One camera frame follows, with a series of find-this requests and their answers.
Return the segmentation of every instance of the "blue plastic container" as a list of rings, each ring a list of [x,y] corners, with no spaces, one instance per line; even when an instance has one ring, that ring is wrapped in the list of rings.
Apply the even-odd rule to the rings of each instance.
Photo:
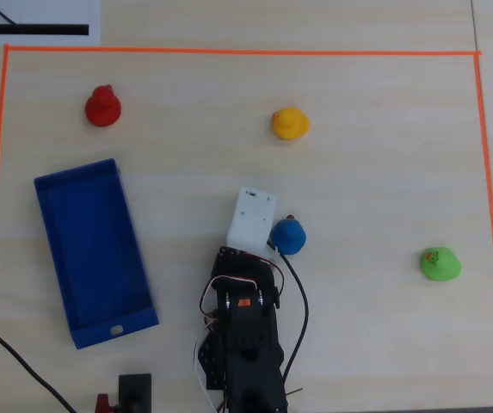
[[[34,179],[77,348],[158,324],[113,159]]]

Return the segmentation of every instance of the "green rubber duck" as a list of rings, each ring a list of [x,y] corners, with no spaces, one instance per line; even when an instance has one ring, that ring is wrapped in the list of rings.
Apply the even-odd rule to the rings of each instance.
[[[449,281],[460,275],[462,267],[449,248],[435,247],[422,253],[420,269],[432,281]]]

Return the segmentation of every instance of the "blue rubber duck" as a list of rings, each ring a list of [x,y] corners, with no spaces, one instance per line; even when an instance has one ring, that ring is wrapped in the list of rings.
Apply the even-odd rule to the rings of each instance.
[[[304,228],[293,215],[279,221],[271,231],[274,246],[285,256],[298,253],[304,247],[306,239]]]

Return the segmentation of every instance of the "orange tape border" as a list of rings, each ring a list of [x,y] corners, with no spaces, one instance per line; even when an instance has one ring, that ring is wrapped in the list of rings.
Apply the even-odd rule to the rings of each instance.
[[[480,51],[342,51],[342,50],[237,50],[237,49],[206,49],[179,47],[74,47],[74,46],[10,46],[3,45],[3,62],[0,81],[0,147],[3,126],[3,106],[7,83],[7,66],[9,52],[135,52],[135,53],[187,53],[187,54],[218,54],[218,55],[250,55],[250,56],[472,56],[476,90],[478,93],[479,123],[484,152],[485,179],[489,198],[491,235],[493,238],[493,184],[490,171],[489,145],[485,125],[484,98],[479,68]]]

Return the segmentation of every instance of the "wooden table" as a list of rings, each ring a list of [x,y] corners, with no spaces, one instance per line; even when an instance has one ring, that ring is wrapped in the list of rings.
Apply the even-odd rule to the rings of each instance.
[[[126,4],[103,4],[104,46],[475,48],[468,1]],[[104,83],[123,115],[99,130],[83,105]],[[153,411],[210,411],[192,370],[197,303],[242,185],[277,194],[279,218],[293,213],[308,233],[293,258],[311,321],[287,383],[304,387],[291,412],[493,405],[493,242],[472,56],[11,52],[6,86],[0,335],[79,411],[114,394],[119,374],[148,372]],[[311,119],[294,145],[269,129],[286,105]],[[490,141],[493,157],[491,129]],[[108,157],[161,324],[78,351],[33,179]],[[458,253],[458,280],[418,271],[437,244]],[[290,279],[278,312],[287,356],[302,317]],[[1,410],[62,411],[2,348]]]

